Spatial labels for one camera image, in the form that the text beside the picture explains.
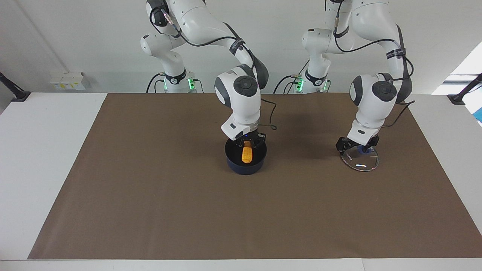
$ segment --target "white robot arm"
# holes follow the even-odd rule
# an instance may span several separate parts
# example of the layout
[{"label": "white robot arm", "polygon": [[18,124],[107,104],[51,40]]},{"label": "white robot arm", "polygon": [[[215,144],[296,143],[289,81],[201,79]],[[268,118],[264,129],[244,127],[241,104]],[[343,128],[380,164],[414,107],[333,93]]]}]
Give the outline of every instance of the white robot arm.
[{"label": "white robot arm", "polygon": [[142,50],[158,58],[164,67],[164,88],[167,93],[192,93],[195,91],[193,75],[184,67],[181,55],[171,51],[183,45],[181,38],[148,33],[141,39]]},{"label": "white robot arm", "polygon": [[372,41],[372,44],[378,43],[385,49],[390,71],[360,75],[353,81],[350,96],[359,111],[348,140],[343,141],[346,144],[337,144],[338,150],[344,152],[353,145],[376,144],[378,138],[372,139],[380,131],[395,103],[404,101],[410,95],[412,81],[402,32],[389,14],[387,0],[327,2],[326,24],[329,29],[310,29],[303,36],[303,45],[310,54],[311,63],[303,76],[303,89],[298,92],[320,91],[330,65],[326,53],[345,54],[365,47],[353,50],[354,34]]},{"label": "white robot arm", "polygon": [[[184,65],[180,56],[170,50],[184,43],[196,47],[224,46],[241,62],[240,66],[219,75],[215,81],[217,97],[233,110],[221,128],[231,140],[248,133],[257,134],[260,89],[266,86],[269,75],[244,40],[229,25],[217,20],[202,0],[148,0],[147,11],[152,24],[163,36],[151,38],[157,44],[155,48],[158,48],[156,52],[159,54],[156,57],[163,61],[166,69],[172,69],[173,74],[184,70]],[[154,45],[151,45],[149,37],[144,40],[153,52]]]}]

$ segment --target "black cable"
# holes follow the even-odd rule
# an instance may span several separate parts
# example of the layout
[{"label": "black cable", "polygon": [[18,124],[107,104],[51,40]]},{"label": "black cable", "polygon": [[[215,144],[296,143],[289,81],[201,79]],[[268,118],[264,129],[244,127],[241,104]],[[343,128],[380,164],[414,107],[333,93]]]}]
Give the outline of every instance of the black cable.
[{"label": "black cable", "polygon": [[305,65],[301,68],[301,71],[300,71],[298,74],[301,74],[301,72],[306,68],[306,66],[308,66],[308,63],[309,63],[309,59],[308,59],[308,61],[305,63]]},{"label": "black cable", "polygon": [[326,87],[326,84],[330,83],[330,85],[328,86],[328,89],[326,90],[326,93],[330,92],[330,88],[331,88],[331,80],[327,80],[326,83],[325,83],[325,87]]},{"label": "black cable", "polygon": [[397,103],[398,105],[405,105],[405,108],[400,112],[400,114],[398,115],[397,119],[391,124],[391,125],[385,125],[385,126],[382,126],[382,128],[390,128],[392,126],[394,126],[398,119],[403,115],[403,113],[408,109],[408,107],[412,104],[414,104],[415,101],[411,101],[410,103]]},{"label": "black cable", "polygon": [[159,82],[163,82],[164,83],[164,80],[157,80],[155,83],[154,83],[154,93],[157,93],[157,83]]},{"label": "black cable", "polygon": [[194,79],[193,82],[199,82],[199,84],[201,84],[201,91],[202,91],[202,93],[204,93],[204,88],[202,87],[202,82],[201,82],[201,80],[199,80],[199,79]]},{"label": "black cable", "polygon": [[[154,26],[154,28],[162,35],[163,33],[161,33],[161,32],[159,31],[159,29],[157,29],[155,23],[152,21],[152,15],[154,14],[154,12],[155,12],[156,10],[159,10],[159,12],[162,12],[162,13],[164,14],[164,12],[162,11],[161,8],[156,7],[156,8],[154,8],[154,9],[152,9],[152,11],[151,11],[151,13],[150,13],[150,16],[149,16],[149,20],[150,20],[151,24]],[[236,40],[235,37],[227,37],[227,36],[226,36],[226,37],[217,38],[217,39],[215,39],[215,40],[212,40],[212,41],[210,41],[210,42],[206,42],[206,43],[203,43],[203,44],[193,44],[193,43],[189,42],[189,41],[182,35],[181,31],[179,31],[175,25],[173,25],[173,27],[174,27],[174,29],[177,31],[177,34],[178,34],[187,44],[189,44],[189,45],[191,45],[191,46],[194,46],[194,47],[203,47],[203,46],[211,45],[211,44],[213,44],[213,43],[215,43],[215,42],[222,41],[222,40],[227,40],[227,39]]]},{"label": "black cable", "polygon": [[291,91],[291,88],[290,88],[290,90],[288,90],[288,93],[286,93],[286,89],[288,88],[289,85],[293,86],[293,85],[295,85],[295,84],[296,84],[296,82],[289,82],[289,83],[287,83],[286,86],[284,86],[283,94],[289,94],[290,91]]},{"label": "black cable", "polygon": [[161,75],[162,75],[161,73],[158,73],[158,74],[154,75],[154,77],[152,77],[151,81],[149,81],[149,85],[147,85],[146,93],[149,93],[149,88],[150,88],[152,82],[154,81],[154,79],[158,76],[161,76]]},{"label": "black cable", "polygon": [[[159,8],[159,7],[156,7],[154,9],[152,9],[151,13],[150,13],[150,16],[149,16],[149,21],[151,22],[152,26],[157,30],[157,32],[159,32],[159,34],[163,35],[162,32],[159,31],[159,29],[157,29],[155,23],[152,21],[152,15],[154,14],[154,12],[156,10],[160,10],[161,13],[164,14],[165,11],[163,11],[163,9]],[[177,27],[175,25],[172,25],[174,27],[174,29],[177,31],[177,34],[179,35],[179,37],[181,37],[187,44],[191,45],[191,46],[194,46],[194,47],[204,47],[204,46],[207,46],[207,45],[211,45],[215,42],[218,42],[218,41],[222,41],[222,40],[227,40],[227,39],[232,39],[232,40],[237,40],[237,38],[235,37],[229,37],[229,36],[225,36],[225,37],[220,37],[220,38],[217,38],[217,39],[214,39],[212,41],[209,41],[209,42],[206,42],[206,43],[202,43],[202,44],[194,44],[194,43],[191,43],[190,41],[188,41],[184,35],[182,34],[182,32],[177,29]],[[254,69],[254,64],[255,64],[255,57],[253,55],[253,52],[251,52],[251,50],[248,50],[248,48],[246,48],[246,46],[242,45],[242,47],[249,53],[249,56],[251,57],[251,60],[253,61],[253,65],[251,66],[251,70]]]},{"label": "black cable", "polygon": [[[338,12],[336,14],[336,18],[339,19],[340,18],[340,11],[341,11],[341,5],[343,4],[343,1],[340,2],[340,5],[338,6]],[[335,27],[335,30],[334,30],[334,37],[335,37],[335,43],[336,43],[336,46],[338,47],[338,49],[344,53],[351,53],[351,52],[355,52],[355,51],[358,51],[358,50],[361,50],[361,49],[364,49],[368,46],[371,46],[373,44],[376,44],[376,43],[379,43],[379,42],[382,42],[382,41],[390,41],[390,42],[393,42],[395,43],[396,45],[398,45],[398,43],[395,41],[395,40],[392,40],[392,39],[381,39],[381,40],[377,40],[377,41],[373,41],[369,44],[366,44],[362,47],[359,47],[359,48],[356,48],[356,49],[353,49],[353,50],[343,50],[340,45],[338,44],[338,38],[336,37],[337,36],[337,27]],[[414,74],[414,71],[415,71],[415,67],[413,65],[413,63],[410,61],[410,59],[408,59],[406,56],[403,56],[403,59],[408,62],[408,64],[410,64],[411,68],[412,68],[412,72],[407,76],[407,77],[403,77],[403,78],[397,78],[397,79],[393,79],[392,81],[403,81],[403,80],[406,80],[406,79],[410,79],[412,77],[412,75]]]},{"label": "black cable", "polygon": [[271,115],[269,116],[269,124],[261,124],[260,126],[261,126],[261,127],[271,127],[271,129],[277,130],[278,127],[273,124],[272,119],[273,119],[274,110],[276,110],[276,106],[278,106],[278,104],[275,103],[275,102],[268,101],[268,100],[263,99],[263,98],[261,98],[261,100],[262,100],[263,102],[265,102],[265,103],[269,103],[269,104],[274,105],[274,107],[273,107],[273,110],[271,111]]},{"label": "black cable", "polygon": [[13,83],[13,85],[18,88],[18,90],[22,91],[22,92],[25,92],[25,90],[21,87],[19,87],[17,84]]},{"label": "black cable", "polygon": [[412,75],[414,74],[415,72],[415,67],[413,65],[413,63],[410,61],[410,59],[408,59],[406,56],[403,56],[403,59],[408,63],[410,64],[410,67],[411,67],[411,72],[410,74],[407,76],[407,77],[404,77],[404,78],[398,78],[398,79],[393,79],[392,81],[403,81],[403,80],[406,80],[406,79],[410,79],[412,77]]},{"label": "black cable", "polygon": [[[339,19],[340,18],[340,11],[341,11],[341,5],[343,4],[343,1],[340,2],[340,5],[338,6],[338,13],[336,14],[336,17]],[[379,43],[379,42],[382,42],[382,41],[391,41],[391,42],[394,42],[396,43],[395,40],[392,40],[392,39],[382,39],[382,40],[377,40],[377,41],[374,41],[374,42],[371,42],[367,45],[364,45],[360,48],[357,48],[357,49],[353,49],[353,50],[343,50],[341,49],[340,45],[338,44],[338,38],[336,37],[338,35],[338,33],[336,32],[336,27],[335,27],[335,30],[334,30],[334,37],[335,37],[335,43],[336,43],[336,46],[338,47],[338,49],[344,53],[351,53],[351,52],[355,52],[355,51],[358,51],[358,50],[361,50],[363,48],[366,48],[370,45],[373,45],[373,44],[376,44],[376,43]]]},{"label": "black cable", "polygon": [[474,89],[474,90],[469,91],[469,93],[472,93],[472,92],[474,92],[474,91],[476,91],[476,90],[480,89],[481,87],[482,87],[482,85],[481,85],[480,87],[478,87],[478,88]]},{"label": "black cable", "polygon": [[283,79],[281,79],[281,80],[278,82],[278,84],[276,85],[276,87],[274,88],[273,94],[276,94],[276,91],[278,90],[278,87],[281,85],[281,83],[283,83],[284,80],[286,80],[286,79],[288,79],[288,78],[290,78],[290,77],[291,77],[291,75],[287,75],[287,76],[283,77]]}]

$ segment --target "wall outlet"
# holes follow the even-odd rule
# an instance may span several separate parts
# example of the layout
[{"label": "wall outlet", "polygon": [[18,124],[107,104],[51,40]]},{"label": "wall outlet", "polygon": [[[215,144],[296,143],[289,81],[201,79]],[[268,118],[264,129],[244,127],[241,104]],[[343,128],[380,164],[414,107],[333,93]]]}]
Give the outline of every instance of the wall outlet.
[{"label": "wall outlet", "polygon": [[86,90],[89,82],[82,72],[51,73],[50,84],[56,90]]}]

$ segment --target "brown paper mat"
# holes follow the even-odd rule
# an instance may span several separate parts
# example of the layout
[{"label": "brown paper mat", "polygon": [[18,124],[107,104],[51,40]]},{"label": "brown paper mat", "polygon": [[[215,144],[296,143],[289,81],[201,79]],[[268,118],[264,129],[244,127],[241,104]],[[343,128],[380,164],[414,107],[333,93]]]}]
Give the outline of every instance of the brown paper mat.
[{"label": "brown paper mat", "polygon": [[347,94],[266,98],[279,129],[263,129],[262,170],[239,176],[214,95],[109,94],[29,259],[482,257],[410,112],[358,173],[335,150],[357,110]]}]

